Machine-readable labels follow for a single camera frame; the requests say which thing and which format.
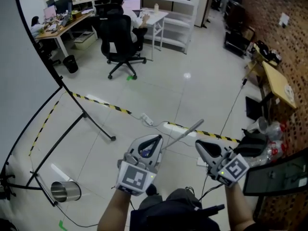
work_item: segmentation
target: yellow and black caution tape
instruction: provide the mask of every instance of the yellow and black caution tape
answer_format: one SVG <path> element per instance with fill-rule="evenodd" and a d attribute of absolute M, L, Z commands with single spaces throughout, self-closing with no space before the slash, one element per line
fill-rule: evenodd
<path fill-rule="evenodd" d="M 179 124 L 172 123 L 172 122 L 168 122 L 168 124 L 171 124 L 171 125 L 174 125 L 174 126 L 177 126 L 177 127 L 180 127 L 180 128 L 184 128 L 184 129 L 189 129 L 189 128 L 183 127 Z M 208 133 L 208 132 L 200 131 L 200 130 L 195 130 L 195 132 L 200 133 L 200 134 L 204 134 L 204 135 L 207 135 L 207 136 L 210 136 L 210 137 L 213 137 L 213 138 L 221 139 L 221 140 L 232 141 L 232 142 L 236 142 L 236 143 L 241 142 L 240 140 L 231 139 L 231 138 L 225 137 L 225 136 L 220 136 L 220 135 L 215 134 L 215 133 Z"/>
<path fill-rule="evenodd" d="M 40 136 L 40 133 L 42 132 L 43 128 L 45 127 L 46 122 L 48 121 L 50 115 L 52 114 L 52 112 L 54 111 L 54 109 L 55 109 L 55 107 L 57 106 L 58 103 L 59 103 L 59 100 L 58 100 L 58 101 L 56 102 L 56 104 L 53 106 L 52 110 L 49 112 L 49 114 L 48 114 L 46 120 L 44 121 L 44 124 L 43 124 L 42 128 L 41 128 L 40 131 L 38 132 L 38 135 L 37 135 L 37 137 L 35 138 L 35 140 L 34 140 L 34 142 L 33 142 L 33 144 L 32 144 L 32 147 L 31 147 L 29 156 L 31 156 L 32 150 L 33 150 L 33 148 L 34 148 L 34 146 L 35 146 L 35 143 L 37 142 L 37 140 L 38 140 L 38 138 L 39 138 L 39 136 Z"/>
<path fill-rule="evenodd" d="M 122 109 L 122 108 L 120 108 L 120 107 L 118 107 L 118 106 L 111 105 L 111 104 L 109 104 L 109 103 L 102 103 L 102 102 L 99 102 L 99 101 L 97 101 L 97 100 L 94 100 L 94 99 L 90 99 L 90 98 L 81 96 L 81 95 L 79 95 L 79 94 L 77 94 L 77 93 L 73 93 L 73 92 L 72 92 L 72 94 L 73 94 L 75 97 L 82 98 L 82 99 L 85 99 L 85 100 L 88 100 L 88 101 L 91 101 L 91 102 L 94 102 L 94 103 L 99 103 L 99 104 L 101 104 L 101 105 L 105 105 L 105 106 L 107 106 L 107 107 L 109 107 L 109 108 L 112 108 L 112 109 L 114 109 L 114 110 L 117 110 L 117 111 L 120 111 L 120 112 L 129 114 L 129 115 L 131 114 L 131 111 Z"/>
<path fill-rule="evenodd" d="M 97 100 L 94 100 L 94 99 L 90 99 L 90 98 L 87 98 L 87 97 L 84 97 L 84 96 L 81 96 L 77 93 L 73 93 L 72 94 L 75 96 L 75 97 L 78 97 L 78 98 L 82 98 L 82 99 L 85 99 L 85 100 L 88 100 L 88 101 L 91 101 L 91 102 L 94 102 L 94 103 L 99 103 L 99 104 L 102 104 L 102 105 L 105 105 L 109 108 L 112 108 L 112 109 L 115 109 L 115 110 L 118 110 L 120 112 L 123 112 L 123 113 L 126 113 L 126 114 L 131 114 L 131 111 L 128 111 L 128 110 L 125 110 L 125 109 L 122 109 L 118 106 L 115 106 L 115 105 L 111 105 L 109 103 L 102 103 L 102 102 L 99 102 Z M 184 129 L 188 129 L 186 127 L 183 127 L 179 124 L 175 124 L 175 123 L 172 123 L 172 122 L 168 122 L 168 124 L 171 124 L 171 125 L 174 125 L 174 126 L 178 126 L 180 128 L 184 128 Z M 199 131 L 199 130 L 195 130 L 195 132 L 199 133 L 199 134 L 203 134 L 203 135 L 207 135 L 207 136 L 210 136 L 210 137 L 214 137 L 214 138 L 218 138 L 218 139 L 221 139 L 221 140 L 226 140 L 226 141 L 232 141 L 232 142 L 236 142 L 236 143 L 239 143 L 241 142 L 240 140 L 236 140 L 236 139 L 231 139 L 229 137 L 225 137 L 225 136 L 220 136 L 218 134 L 214 134 L 214 133 L 208 133 L 208 132 L 205 132 L 205 131 Z"/>

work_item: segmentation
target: paper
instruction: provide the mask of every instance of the paper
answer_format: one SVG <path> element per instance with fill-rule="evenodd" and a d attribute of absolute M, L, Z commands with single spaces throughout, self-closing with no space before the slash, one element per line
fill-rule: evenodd
<path fill-rule="evenodd" d="M 307 178 L 303 178 L 299 180 L 298 187 L 303 187 L 307 185 Z"/>
<path fill-rule="evenodd" d="M 289 19 L 290 19 L 289 16 L 287 16 L 285 13 L 282 13 L 281 17 L 280 17 L 279 25 L 281 25 L 281 26 L 283 24 L 288 25 Z"/>
<path fill-rule="evenodd" d="M 81 12 L 82 14 L 87 14 L 89 12 L 93 11 L 93 9 L 88 9 L 88 10 L 84 10 L 83 12 Z"/>
<path fill-rule="evenodd" d="M 49 26 L 47 29 L 48 29 L 48 30 L 53 30 L 53 29 L 55 29 L 56 27 L 57 27 L 56 24 L 52 24 L 52 25 Z"/>

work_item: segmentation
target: person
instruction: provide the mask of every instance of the person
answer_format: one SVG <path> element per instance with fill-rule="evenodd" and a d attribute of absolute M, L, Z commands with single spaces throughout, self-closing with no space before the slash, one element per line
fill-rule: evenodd
<path fill-rule="evenodd" d="M 111 3 L 117 3 L 119 5 L 123 5 L 125 3 L 124 0 L 110 0 Z M 139 51 L 142 50 L 144 35 L 148 31 L 146 28 L 146 22 L 150 19 L 148 14 L 145 14 L 142 19 L 137 17 L 133 10 L 128 8 L 123 8 L 123 14 L 128 15 L 131 19 L 131 29 L 130 35 L 133 43 L 135 43 L 137 49 Z"/>
<path fill-rule="evenodd" d="M 231 231 L 265 231 L 263 226 L 253 221 L 252 211 L 239 184 L 236 183 L 231 188 L 225 187 L 225 190 Z M 201 214 L 199 219 L 192 216 L 192 213 L 202 211 L 202 204 L 189 188 L 175 190 L 165 201 L 157 194 L 153 185 L 146 193 L 148 197 L 142 201 L 139 209 L 131 212 L 131 230 L 219 231 L 218 224 L 207 216 Z M 97 231 L 123 231 L 130 198 L 130 194 L 117 189 L 100 219 Z"/>
<path fill-rule="evenodd" d="M 40 24 L 38 18 L 39 18 L 38 16 L 34 16 L 31 21 L 30 32 L 32 34 L 32 37 L 34 38 L 40 33 L 44 32 L 44 27 L 47 26 L 47 25 Z"/>

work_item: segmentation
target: black office chair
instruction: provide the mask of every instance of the black office chair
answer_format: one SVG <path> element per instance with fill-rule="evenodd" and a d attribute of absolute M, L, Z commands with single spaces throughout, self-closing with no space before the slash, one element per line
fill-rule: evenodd
<path fill-rule="evenodd" d="M 123 9 L 118 4 L 104 4 L 96 6 L 96 17 L 89 18 L 99 37 L 102 38 L 101 50 L 107 57 L 107 63 L 118 63 L 109 73 L 108 78 L 112 79 L 112 73 L 120 66 L 126 64 L 133 72 L 133 79 L 137 79 L 135 70 L 130 61 L 142 60 L 146 64 L 145 57 L 134 57 L 138 49 L 133 43 L 130 35 L 131 20 L 127 15 L 123 15 Z M 117 53 L 110 52 L 110 43 L 114 43 Z"/>

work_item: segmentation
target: brick wall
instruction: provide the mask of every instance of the brick wall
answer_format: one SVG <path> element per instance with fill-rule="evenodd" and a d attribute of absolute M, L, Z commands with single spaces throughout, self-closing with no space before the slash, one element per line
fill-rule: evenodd
<path fill-rule="evenodd" d="M 308 147 L 308 0 L 243 0 L 246 24 L 256 37 L 282 56 L 278 70 L 289 81 L 298 106 L 296 111 L 271 101 L 271 120 L 287 121 L 287 155 Z M 279 26 L 282 12 L 290 16 L 286 28 Z M 271 228 L 296 230 L 308 214 L 308 192 L 265 198 L 258 219 Z"/>

